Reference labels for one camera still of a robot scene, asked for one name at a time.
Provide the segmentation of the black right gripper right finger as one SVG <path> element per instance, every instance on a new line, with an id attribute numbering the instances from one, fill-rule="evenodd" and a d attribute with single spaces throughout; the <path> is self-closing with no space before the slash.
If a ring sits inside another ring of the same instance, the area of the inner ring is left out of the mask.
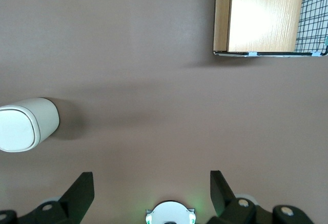
<path id="1" fill-rule="evenodd" d="M 210 172 L 210 196 L 216 215 L 208 223 L 313 223 L 295 206 L 277 205 L 269 212 L 246 197 L 236 197 L 219 170 Z"/>

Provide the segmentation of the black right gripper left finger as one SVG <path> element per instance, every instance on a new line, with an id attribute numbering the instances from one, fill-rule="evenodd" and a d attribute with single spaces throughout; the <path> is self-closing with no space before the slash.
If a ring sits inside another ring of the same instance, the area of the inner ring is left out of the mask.
<path id="1" fill-rule="evenodd" d="M 81 223 L 93 200 L 93 173 L 83 172 L 58 200 L 44 202 L 24 216 L 1 210 L 1 223 Z"/>

